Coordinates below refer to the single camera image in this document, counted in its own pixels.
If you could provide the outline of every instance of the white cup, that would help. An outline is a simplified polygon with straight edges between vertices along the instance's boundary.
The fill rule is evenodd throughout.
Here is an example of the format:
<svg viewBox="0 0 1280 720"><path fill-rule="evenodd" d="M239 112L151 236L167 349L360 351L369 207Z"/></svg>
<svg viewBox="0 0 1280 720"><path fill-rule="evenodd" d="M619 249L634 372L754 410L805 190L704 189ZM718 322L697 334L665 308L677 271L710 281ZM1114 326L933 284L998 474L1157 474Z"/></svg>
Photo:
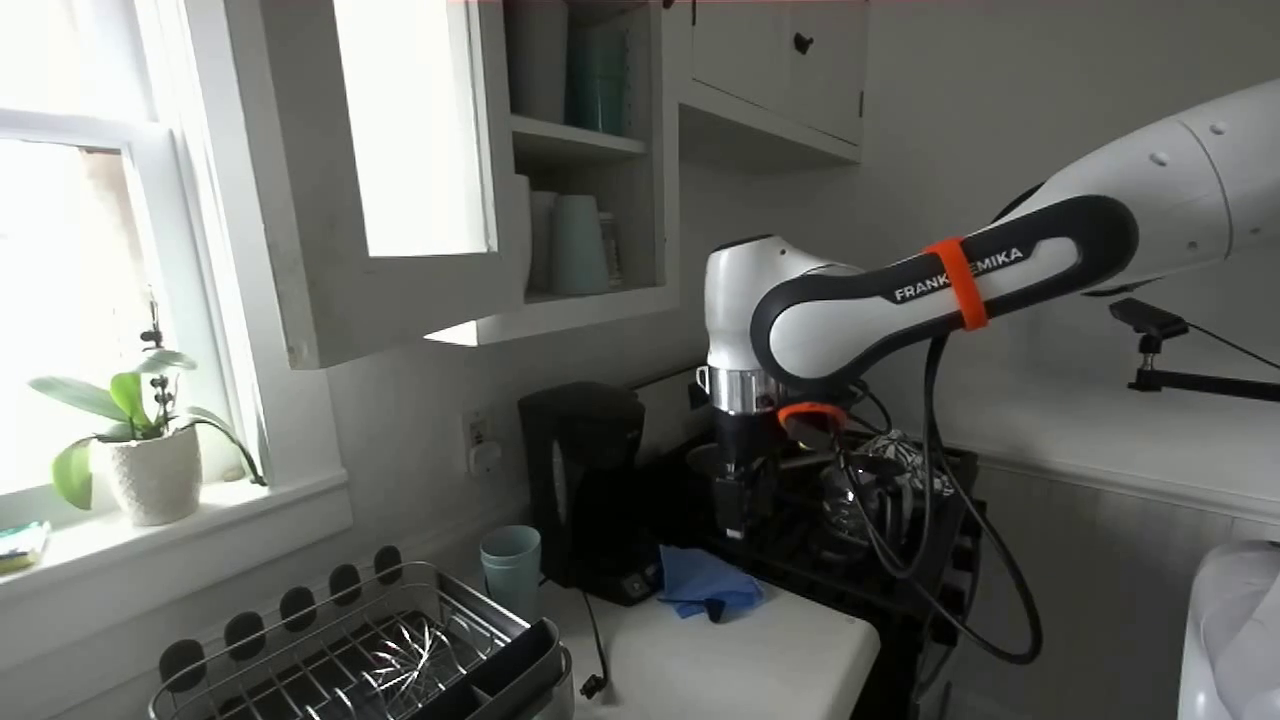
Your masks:
<svg viewBox="0 0 1280 720"><path fill-rule="evenodd" d="M536 621L545 578L545 534L528 523L506 523L480 541L483 593L507 612Z"/></svg>
<svg viewBox="0 0 1280 720"><path fill-rule="evenodd" d="M552 212L552 293L608 293L608 256L595 197L561 197Z"/></svg>

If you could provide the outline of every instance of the coffee maker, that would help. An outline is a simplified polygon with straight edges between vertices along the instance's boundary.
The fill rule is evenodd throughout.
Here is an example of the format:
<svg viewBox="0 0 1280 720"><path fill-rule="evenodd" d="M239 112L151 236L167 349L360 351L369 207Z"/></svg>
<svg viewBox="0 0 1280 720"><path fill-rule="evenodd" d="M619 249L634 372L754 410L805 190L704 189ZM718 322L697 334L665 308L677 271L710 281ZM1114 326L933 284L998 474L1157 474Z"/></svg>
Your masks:
<svg viewBox="0 0 1280 720"><path fill-rule="evenodd" d="M656 541L636 515L646 404L608 383L566 383L519 401L534 523L545 575L618 603L656 593Z"/></svg>

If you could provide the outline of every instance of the green leaf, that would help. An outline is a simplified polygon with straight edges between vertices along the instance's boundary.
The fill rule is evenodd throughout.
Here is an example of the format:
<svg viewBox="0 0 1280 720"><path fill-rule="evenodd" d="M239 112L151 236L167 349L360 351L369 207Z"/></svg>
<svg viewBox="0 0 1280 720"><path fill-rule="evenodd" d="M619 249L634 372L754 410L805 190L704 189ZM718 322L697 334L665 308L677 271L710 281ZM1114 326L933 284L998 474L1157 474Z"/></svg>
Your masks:
<svg viewBox="0 0 1280 720"><path fill-rule="evenodd" d="M53 489L77 506L94 506L90 445L77 440L53 459Z"/></svg>
<svg viewBox="0 0 1280 720"><path fill-rule="evenodd" d="M113 377L113 401L126 410L132 437L142 437L142 440L156 437L151 418L147 418L147 409L144 409L144 377L142 372L118 372Z"/></svg>
<svg viewBox="0 0 1280 720"><path fill-rule="evenodd" d="M239 437L232 431L230 418L211 414L210 409L188 409L194 422L205 422L205 429L215 429L235 452L239 452L239 464L248 469L248 474L260 482L263 472L255 469L248 445L239 445Z"/></svg>
<svg viewBox="0 0 1280 720"><path fill-rule="evenodd" d="M127 410L113 401L113 390L96 383L70 380L70 377L37 377L33 388L79 410L127 422Z"/></svg>
<svg viewBox="0 0 1280 720"><path fill-rule="evenodd" d="M137 437L132 437L132 422L120 418L110 431L96 431L96 440L137 440Z"/></svg>
<svg viewBox="0 0 1280 720"><path fill-rule="evenodd" d="M175 372L175 369L194 372L198 365L184 351L163 351L160 349L137 372L151 377L151 372Z"/></svg>

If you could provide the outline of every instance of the cabinet door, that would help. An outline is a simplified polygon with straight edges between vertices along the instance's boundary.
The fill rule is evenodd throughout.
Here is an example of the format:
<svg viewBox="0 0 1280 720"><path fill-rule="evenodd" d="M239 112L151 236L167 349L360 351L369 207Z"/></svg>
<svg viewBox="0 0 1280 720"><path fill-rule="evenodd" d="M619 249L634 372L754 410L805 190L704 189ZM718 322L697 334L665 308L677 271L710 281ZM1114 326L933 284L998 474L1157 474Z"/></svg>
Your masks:
<svg viewBox="0 0 1280 720"><path fill-rule="evenodd" d="M791 112L802 123L857 140L864 91L864 0L791 4Z"/></svg>
<svg viewBox="0 0 1280 720"><path fill-rule="evenodd" d="M230 4L296 365L340 365L516 305L499 9Z"/></svg>
<svg viewBox="0 0 1280 720"><path fill-rule="evenodd" d="M788 4L687 4L697 85L731 91L756 109L785 109L788 94Z"/></svg>

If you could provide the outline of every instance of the electrical outlet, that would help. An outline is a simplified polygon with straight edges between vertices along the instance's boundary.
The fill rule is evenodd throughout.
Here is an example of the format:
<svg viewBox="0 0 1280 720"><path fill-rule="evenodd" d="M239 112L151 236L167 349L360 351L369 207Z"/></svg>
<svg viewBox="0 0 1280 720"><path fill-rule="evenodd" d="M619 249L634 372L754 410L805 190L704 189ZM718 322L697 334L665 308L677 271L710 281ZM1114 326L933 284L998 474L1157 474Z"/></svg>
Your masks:
<svg viewBox="0 0 1280 720"><path fill-rule="evenodd" d="M469 478L506 469L506 437L493 410L477 409L453 418L453 469Z"/></svg>

